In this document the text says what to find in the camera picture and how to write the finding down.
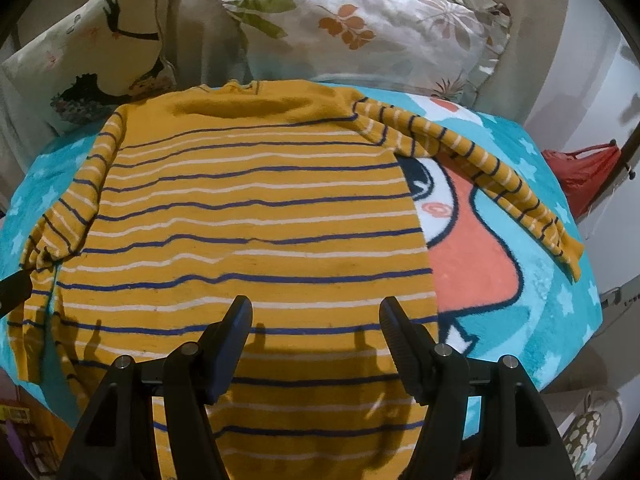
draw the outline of pillow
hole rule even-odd
[[[222,0],[256,79],[307,79],[466,106],[509,39],[493,0]]]
[[[174,89],[161,51],[156,0],[89,0],[2,68],[33,111],[64,134]]]

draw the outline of turquoise blanket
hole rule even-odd
[[[370,98],[425,116],[493,153],[516,169],[562,219],[571,236],[579,239],[558,181],[521,126],[438,99],[358,89]],[[34,162],[12,199],[0,237],[3,277],[18,269],[31,227],[68,187],[99,126],[86,126],[55,140]],[[602,322],[587,256],[580,260],[582,277],[574,283],[539,242],[454,168],[431,159],[401,158],[398,162],[430,247],[440,340],[470,357],[490,361],[513,354],[536,386],[543,388],[571,362]],[[16,380],[6,331],[2,333],[0,366]],[[60,371],[49,331],[42,369],[41,384],[21,385],[74,426],[78,409]],[[469,402],[466,435],[477,431],[478,400]]]

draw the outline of sweater sleeve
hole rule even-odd
[[[31,270],[33,292],[7,319],[21,381],[40,381],[45,317],[54,293],[57,263],[78,251],[98,211],[100,189],[124,135],[126,109],[120,107],[104,124],[68,189],[40,217],[22,250],[20,266]]]
[[[564,228],[513,168],[473,141],[411,112],[363,99],[354,106],[361,133],[370,142],[403,156],[435,156],[454,160],[484,193],[526,228],[558,261],[580,279],[578,261],[584,246]]]

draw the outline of red plastic bag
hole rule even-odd
[[[599,151],[578,158],[578,155],[595,150]],[[600,186],[613,171],[620,158],[620,149],[612,140],[609,144],[598,144],[571,153],[545,150],[542,156],[558,179],[571,214],[578,218],[587,212]]]

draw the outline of sweater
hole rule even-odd
[[[44,315],[84,407],[121,354],[166,356],[238,294],[255,327],[210,410],[232,478],[397,478],[424,418],[378,305],[436,336],[428,251],[396,155],[449,156],[579,278],[582,246],[507,165],[455,132],[347,88],[200,86],[118,108],[22,254],[33,295],[9,318],[37,381]],[[161,399],[163,476],[174,476]]]

